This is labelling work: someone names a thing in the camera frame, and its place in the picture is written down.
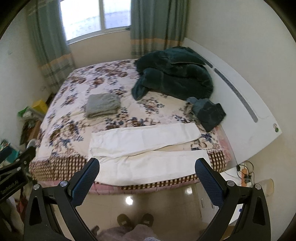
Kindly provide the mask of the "white pants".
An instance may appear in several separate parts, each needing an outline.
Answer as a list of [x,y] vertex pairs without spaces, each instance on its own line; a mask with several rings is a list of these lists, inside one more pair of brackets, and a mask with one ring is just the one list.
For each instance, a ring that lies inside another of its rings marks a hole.
[[91,135],[88,156],[100,171],[96,182],[131,186],[161,182],[195,173],[199,158],[210,161],[206,150],[191,150],[201,137],[194,123],[115,128]]

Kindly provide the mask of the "white bedside table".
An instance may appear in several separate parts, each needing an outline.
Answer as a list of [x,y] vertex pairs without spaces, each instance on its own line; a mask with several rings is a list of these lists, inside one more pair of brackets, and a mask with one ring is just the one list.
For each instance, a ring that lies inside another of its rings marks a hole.
[[232,186],[225,184],[227,190],[222,194],[223,203],[219,204],[219,208],[224,208],[225,204],[228,204],[226,207],[226,214],[232,218],[229,220],[229,225],[234,226],[238,220],[243,204],[239,203],[239,192],[238,188],[241,186],[241,175],[238,173],[237,168],[233,167],[227,171],[220,173],[220,175],[225,179],[226,182],[230,181],[233,183]]

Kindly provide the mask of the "orange power strip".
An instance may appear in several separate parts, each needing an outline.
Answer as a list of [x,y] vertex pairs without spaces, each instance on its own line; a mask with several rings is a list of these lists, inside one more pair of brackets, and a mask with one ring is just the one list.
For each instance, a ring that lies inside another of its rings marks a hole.
[[243,167],[240,170],[240,177],[241,177],[241,186],[247,187],[248,184],[251,183],[251,177],[250,177],[248,169],[246,167]]

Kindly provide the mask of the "left dark slipper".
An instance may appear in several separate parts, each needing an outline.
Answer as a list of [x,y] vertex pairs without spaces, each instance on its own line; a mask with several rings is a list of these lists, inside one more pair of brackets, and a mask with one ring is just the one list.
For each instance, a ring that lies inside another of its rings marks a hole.
[[131,219],[124,213],[119,214],[117,217],[117,222],[119,226],[124,227],[127,231],[132,231],[134,229],[134,224]]

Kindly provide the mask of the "dark slipper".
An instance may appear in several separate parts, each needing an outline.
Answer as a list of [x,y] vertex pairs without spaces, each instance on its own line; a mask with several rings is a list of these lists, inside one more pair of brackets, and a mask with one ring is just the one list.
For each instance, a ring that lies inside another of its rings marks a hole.
[[154,223],[154,217],[152,214],[150,213],[145,213],[140,222],[139,222],[141,225],[146,225],[148,227],[152,227],[153,223]]
[[117,217],[117,222],[119,226],[124,227],[127,231],[132,231],[134,229],[134,224],[131,219],[124,213],[119,214]]

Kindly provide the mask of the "yellow box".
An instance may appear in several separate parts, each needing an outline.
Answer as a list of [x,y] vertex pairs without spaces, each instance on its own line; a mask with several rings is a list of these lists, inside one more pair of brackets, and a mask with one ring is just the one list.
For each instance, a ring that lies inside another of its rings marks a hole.
[[40,99],[38,101],[35,101],[32,104],[32,108],[35,109],[38,112],[43,113],[43,114],[46,114],[47,111],[48,111],[48,105],[42,99]]

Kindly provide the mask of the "right dark slipper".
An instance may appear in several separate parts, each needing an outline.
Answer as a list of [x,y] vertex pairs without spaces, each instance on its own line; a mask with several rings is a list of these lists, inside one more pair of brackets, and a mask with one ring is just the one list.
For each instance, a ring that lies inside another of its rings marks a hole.
[[154,223],[154,217],[152,214],[150,213],[145,213],[140,222],[139,222],[141,225],[146,225],[148,227],[152,227],[153,223]]

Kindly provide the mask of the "floral bed cover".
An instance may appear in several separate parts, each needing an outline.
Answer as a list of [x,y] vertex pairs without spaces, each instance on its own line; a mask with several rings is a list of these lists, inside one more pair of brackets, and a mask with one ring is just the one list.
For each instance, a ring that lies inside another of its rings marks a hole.
[[69,180],[87,162],[93,133],[172,123],[196,123],[191,104],[149,92],[135,100],[132,59],[74,70],[62,84],[40,125],[30,173],[43,186]]

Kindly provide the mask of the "folded grey towel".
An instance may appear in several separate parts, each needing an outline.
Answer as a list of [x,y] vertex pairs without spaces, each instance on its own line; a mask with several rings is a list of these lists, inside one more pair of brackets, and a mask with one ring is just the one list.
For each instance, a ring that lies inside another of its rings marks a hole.
[[88,97],[86,118],[116,114],[121,108],[120,97],[114,93],[92,94]]

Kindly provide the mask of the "dark blue folded garment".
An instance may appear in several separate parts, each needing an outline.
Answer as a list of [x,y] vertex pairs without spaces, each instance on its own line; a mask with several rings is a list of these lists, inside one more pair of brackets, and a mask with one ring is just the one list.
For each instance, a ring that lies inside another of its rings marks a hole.
[[189,97],[186,100],[185,112],[203,127],[208,133],[224,120],[226,113],[220,103],[213,103],[208,98]]

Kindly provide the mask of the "left teal curtain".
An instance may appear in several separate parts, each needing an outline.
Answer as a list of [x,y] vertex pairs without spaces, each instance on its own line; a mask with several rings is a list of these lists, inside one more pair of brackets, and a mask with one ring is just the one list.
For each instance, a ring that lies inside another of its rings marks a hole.
[[29,38],[41,73],[56,93],[75,64],[62,24],[59,1],[30,1],[26,6]]

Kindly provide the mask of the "teal curtain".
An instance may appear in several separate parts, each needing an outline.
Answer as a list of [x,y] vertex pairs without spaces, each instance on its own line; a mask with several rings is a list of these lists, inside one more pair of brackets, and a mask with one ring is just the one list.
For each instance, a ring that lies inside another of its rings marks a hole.
[[30,1],[26,6],[29,38],[41,73],[56,93],[75,64],[62,24],[59,1]]
[[131,55],[180,46],[185,38],[189,1],[131,1]]

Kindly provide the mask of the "window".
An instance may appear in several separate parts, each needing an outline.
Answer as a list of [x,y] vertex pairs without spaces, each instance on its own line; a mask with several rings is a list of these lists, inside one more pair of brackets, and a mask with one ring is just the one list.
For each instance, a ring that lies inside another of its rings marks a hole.
[[100,34],[127,30],[131,1],[60,1],[66,40],[74,43]]

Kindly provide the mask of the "dark green fleece blanket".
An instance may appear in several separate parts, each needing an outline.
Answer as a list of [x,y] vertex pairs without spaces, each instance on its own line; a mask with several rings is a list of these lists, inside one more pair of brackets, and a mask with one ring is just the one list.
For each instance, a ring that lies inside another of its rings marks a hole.
[[209,98],[214,86],[205,65],[199,54],[187,47],[145,54],[135,61],[139,78],[132,96],[140,100],[155,91],[181,100]]

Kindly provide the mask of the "right teal curtain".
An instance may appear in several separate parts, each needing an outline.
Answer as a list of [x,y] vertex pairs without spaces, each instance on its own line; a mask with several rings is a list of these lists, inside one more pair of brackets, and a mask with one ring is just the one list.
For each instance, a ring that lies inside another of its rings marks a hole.
[[131,1],[131,55],[180,46],[185,38],[189,1]]

